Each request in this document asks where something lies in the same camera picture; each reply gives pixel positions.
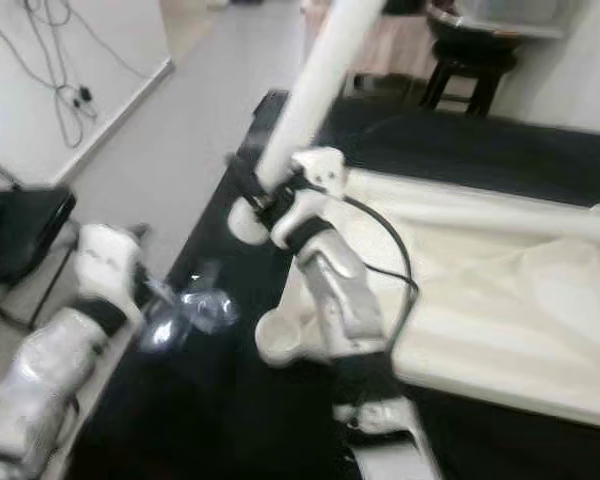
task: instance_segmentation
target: wall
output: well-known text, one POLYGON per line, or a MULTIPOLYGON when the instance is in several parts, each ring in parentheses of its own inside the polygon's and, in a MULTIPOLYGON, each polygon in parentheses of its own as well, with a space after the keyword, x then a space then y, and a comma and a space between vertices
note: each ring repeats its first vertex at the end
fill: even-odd
MULTIPOLYGON (((56 17, 62 18, 60 0, 49 1, 56 17)), ((0 27, 31 68, 47 78, 42 53, 19 2, 22 0, 0 0, 0 27)), ((71 59, 69 78, 91 89, 99 111, 95 121, 84 122, 82 144, 67 148, 60 135, 53 92, 30 80, 0 39, 0 164, 30 183, 57 180, 169 58, 158 0, 72 0, 72 5, 145 78, 122 68, 76 19, 62 27, 71 59)), ((51 45, 50 36, 45 39, 51 45)))
POLYGON ((521 52, 494 114, 600 131, 600 0, 583 0, 568 39, 521 52))

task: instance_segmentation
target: black table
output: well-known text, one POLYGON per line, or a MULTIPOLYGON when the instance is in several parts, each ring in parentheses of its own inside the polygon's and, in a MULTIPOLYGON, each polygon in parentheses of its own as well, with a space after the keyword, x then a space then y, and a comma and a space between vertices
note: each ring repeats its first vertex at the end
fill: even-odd
MULTIPOLYGON (((257 161, 286 95, 255 112, 239 153, 257 161)), ((338 101, 316 139, 351 166, 576 205, 600 202, 600 135, 401 112, 338 101)), ((132 343, 81 433, 74 479, 356 478, 331 419, 333 377, 258 357, 253 331, 277 305, 290 258, 228 232, 237 198, 228 175, 168 277, 183 288, 207 260, 240 309, 221 335, 193 334, 155 355, 132 343)), ((405 385, 447 480, 600 479, 600 429, 405 385)))

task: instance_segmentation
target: clear plastic bag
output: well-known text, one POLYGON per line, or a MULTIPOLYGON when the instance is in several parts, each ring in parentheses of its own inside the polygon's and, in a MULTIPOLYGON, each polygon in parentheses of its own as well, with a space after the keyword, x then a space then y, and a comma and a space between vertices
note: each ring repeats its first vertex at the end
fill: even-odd
POLYGON ((226 292, 214 287, 219 272, 217 263, 208 263, 178 296, 181 315, 207 335, 220 333, 238 320, 236 305, 226 292))
POLYGON ((162 301, 147 312, 139 349, 146 353, 170 352, 182 346, 194 331, 219 335, 235 324, 239 316, 236 304, 214 286, 219 272, 217 263, 206 264, 179 294, 161 285, 162 301))

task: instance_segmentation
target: electrical cable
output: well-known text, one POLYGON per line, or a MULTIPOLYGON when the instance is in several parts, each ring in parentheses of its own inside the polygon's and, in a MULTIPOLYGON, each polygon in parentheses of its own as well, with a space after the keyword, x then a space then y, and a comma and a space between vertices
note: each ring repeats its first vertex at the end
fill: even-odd
POLYGON ((67 9, 70 10, 71 15, 76 17, 76 19, 82 24, 82 26, 89 33, 89 35, 91 35, 91 37, 102 48, 104 48, 107 52, 109 52, 111 54, 111 56, 113 58, 115 58, 122 67, 126 68, 128 71, 130 71, 131 73, 133 73, 134 75, 136 75, 138 78, 140 78, 142 80, 148 80, 149 78, 151 78, 149 75, 145 75, 142 72, 140 72, 139 70, 137 70, 136 68, 129 65, 129 63, 127 63, 127 61, 124 58, 122 58, 111 46, 109 46, 109 44, 107 44, 107 42, 105 42, 102 38, 100 38, 100 36, 95 32, 93 27, 91 27, 89 22, 87 22, 85 20, 85 18, 82 16, 82 14, 80 12, 78 12, 75 8, 73 8, 71 3, 69 3, 69 0, 63 0, 63 3, 67 7, 67 9))
MULTIPOLYGON (((324 189, 322 189, 320 187, 316 187, 314 185, 308 185, 308 188, 325 193, 324 189)), ((398 314, 398 318, 396 320, 395 327, 393 328, 391 335, 389 335, 389 338, 387 339, 387 345, 386 345, 386 348, 384 351, 384 358, 387 361, 387 363, 389 365, 391 365, 391 357, 393 355, 393 351, 395 350, 398 339, 400 338, 400 335, 406 328, 409 318, 411 316, 411 312, 413 311, 413 308, 415 307, 415 305, 418 301, 418 298, 420 295, 420 287, 413 280, 413 269, 411 267, 411 258, 409 256, 409 251, 407 250, 407 247, 405 246, 404 242, 402 241, 402 237, 400 236, 398 231, 395 229, 395 227, 391 224, 391 222, 389 222, 383 215, 381 215, 378 211, 371 208, 369 205, 367 205, 353 197, 345 195, 341 201, 362 211, 363 213, 365 213, 366 215, 371 217, 373 220, 375 220, 380 226, 382 226, 382 228, 384 228, 384 230, 391 236, 391 238, 395 242, 395 244, 398 247, 398 250, 400 252, 400 256, 402 257, 405 275, 402 275, 402 274, 399 274, 396 272, 391 272, 389 270, 385 270, 383 268, 376 267, 376 266, 371 265, 366 262, 364 263, 364 265, 367 267, 368 270, 376 272, 381 275, 385 275, 385 276, 400 280, 400 281, 404 282, 404 284, 405 284, 404 295, 403 295, 403 300, 402 300, 402 304, 400 307, 400 312, 398 314)), ((382 369, 379 369, 379 371, 377 371, 375 373, 378 375, 381 375, 381 376, 386 376, 386 372, 382 369)), ((395 384, 396 394, 398 396, 401 396, 402 394, 400 392, 400 388, 397 386, 396 379, 391 376, 391 378, 387 378, 387 380, 390 383, 395 384)), ((360 396, 356 400, 355 404, 353 405, 354 410, 348 421, 348 426, 350 428, 353 428, 353 429, 358 428, 360 414, 364 407, 366 397, 367 397, 367 392, 362 391, 360 393, 360 396)))
MULTIPOLYGON (((382 226, 382 228, 384 228, 386 230, 386 232, 391 236, 391 238, 395 242, 396 246, 398 247, 400 256, 402 257, 402 262, 404 264, 404 270, 406 273, 406 275, 404 276, 404 281, 406 282, 406 288, 405 288, 405 292, 404 292, 402 307, 400 308, 400 313, 398 314, 398 319, 396 321, 396 325, 387 341, 386 353, 390 357, 396 346, 396 342, 398 341, 398 337, 400 336, 400 333, 404 330, 404 328, 407 325, 407 322, 409 320, 409 315, 411 314, 411 311, 413 310, 413 307, 415 305, 415 299, 417 299, 418 294, 420 292, 417 284, 413 281, 413 271, 411 268, 411 259, 409 257, 409 252, 408 252, 407 247, 405 246, 404 242, 402 241, 402 237, 400 237, 400 234, 396 231, 396 229, 391 224, 391 222, 389 222, 386 218, 384 218, 380 213, 378 213, 376 210, 374 210, 370 206, 366 205, 365 203, 362 203, 361 201, 356 200, 355 198, 352 198, 348 195, 346 195, 344 197, 343 201, 345 203, 347 203, 348 205, 351 205, 351 206, 357 208, 358 210, 366 213, 368 216, 373 218, 377 223, 379 223, 382 226)), ((384 273, 385 275, 391 274, 391 276, 394 276, 394 277, 396 275, 398 275, 398 274, 393 274, 392 272, 387 272, 385 270, 381 270, 377 267, 373 267, 371 270, 374 270, 378 273, 384 273)))
MULTIPOLYGON (((60 69, 59 79, 56 78, 56 73, 54 72, 53 63, 51 61, 51 53, 49 52, 49 48, 47 47, 44 39, 42 38, 42 34, 40 33, 40 30, 38 29, 38 25, 36 24, 36 20, 33 16, 33 10, 30 7, 29 0, 24 0, 24 1, 25 1, 25 11, 27 13, 27 19, 29 20, 31 29, 34 32, 34 35, 35 35, 36 39, 38 40, 38 44, 40 45, 40 49, 42 50, 42 53, 44 55, 45 63, 47 66, 47 71, 49 73, 49 78, 51 79, 52 85, 54 87, 53 101, 54 101, 56 117, 58 118, 58 124, 60 127, 60 134, 62 135, 62 139, 64 140, 64 143, 67 147, 76 148, 78 145, 80 145, 82 143, 82 140, 84 139, 84 125, 82 124, 82 121, 80 120, 80 117, 73 105, 73 102, 68 101, 63 95, 65 90, 72 90, 75 92, 75 91, 77 91, 77 89, 75 87, 72 87, 67 84, 67 81, 68 81, 67 70, 64 66, 62 52, 60 51, 60 46, 58 44, 58 35, 57 35, 56 27, 51 26, 50 28, 51 28, 51 39, 52 39, 53 45, 56 50, 56 55, 58 57, 58 65, 59 65, 59 69, 60 69), (69 112, 71 118, 73 119, 73 123, 76 126, 77 136, 74 139, 70 138, 69 130, 67 127, 67 121, 63 117, 61 107, 64 107, 64 109, 67 112, 69 112)), ((44 5, 45 14, 47 15, 47 17, 49 17, 51 15, 51 10, 49 9, 48 0, 42 0, 42 4, 44 5)))
POLYGON ((59 27, 67 25, 71 18, 75 17, 82 24, 85 30, 87 30, 91 37, 93 37, 93 39, 102 48, 107 50, 122 67, 131 71, 134 75, 142 79, 147 79, 149 77, 129 65, 115 50, 113 50, 113 48, 111 48, 102 38, 100 38, 91 25, 86 21, 86 19, 73 8, 73 6, 69 3, 69 0, 60 0, 59 3, 63 5, 66 13, 62 19, 56 20, 52 14, 49 0, 38 0, 35 5, 32 3, 32 0, 22 0, 19 2, 20 6, 26 12, 29 25, 31 26, 36 41, 42 51, 47 73, 49 75, 48 80, 42 75, 39 75, 33 71, 24 57, 20 54, 15 44, 1 28, 0 38, 11 51, 17 63, 22 67, 27 76, 29 76, 39 85, 53 91, 54 110, 58 119, 58 125, 62 139, 67 147, 76 148, 84 140, 85 133, 85 126, 82 123, 80 116, 83 115, 84 117, 93 121, 98 117, 98 112, 94 106, 91 105, 92 96, 86 87, 80 86, 78 89, 68 83, 68 74, 65 65, 65 56, 67 56, 66 48, 64 49, 65 52, 63 52, 64 45, 60 37, 59 27), (37 23, 44 24, 50 28, 52 45, 55 49, 55 55, 58 62, 58 71, 54 69, 54 64, 51 59, 51 52, 44 41, 37 23), (88 92, 87 99, 85 99, 85 97, 82 95, 83 89, 86 89, 88 92), (68 99, 65 96, 66 92, 71 92, 72 98, 68 99), (70 121, 73 122, 77 132, 73 138, 69 132, 68 122, 70 121))
POLYGON ((43 86, 45 86, 47 88, 50 88, 50 89, 54 89, 55 88, 53 84, 45 81, 42 77, 40 77, 39 75, 35 74, 33 72, 33 70, 31 70, 31 68, 29 67, 29 65, 27 65, 27 62, 24 60, 24 58, 22 57, 22 55, 20 55, 20 52, 18 52, 18 49, 16 48, 16 46, 9 39, 9 37, 2 31, 1 28, 0 28, 0 38, 2 38, 2 41, 7 46, 7 48, 9 50, 11 50, 11 53, 15 57, 16 61, 20 64, 20 66, 23 68, 23 70, 26 72, 26 74, 29 77, 31 77, 37 83, 39 83, 39 84, 41 84, 41 85, 43 85, 43 86))

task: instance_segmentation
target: gray floor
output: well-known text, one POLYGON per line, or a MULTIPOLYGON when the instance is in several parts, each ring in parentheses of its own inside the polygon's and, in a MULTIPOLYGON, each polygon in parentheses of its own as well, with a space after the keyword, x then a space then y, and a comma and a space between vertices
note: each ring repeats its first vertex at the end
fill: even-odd
MULTIPOLYGON (((76 179, 75 218, 121 226, 149 223, 154 234, 146 263, 163 277, 260 98, 270 88, 292 85, 302 62, 303 35, 299 0, 267 0, 262 6, 233 6, 219 13, 175 73, 76 179)), ((48 271, 47 266, 42 274, 48 271)), ((31 290, 39 283, 25 287, 16 311, 27 310, 31 290)), ((73 285, 70 274, 63 277, 49 310, 70 295, 73 285)), ((0 378, 20 340, 0 324, 0 378)), ((100 377, 90 387, 91 399, 105 380, 100 377)))

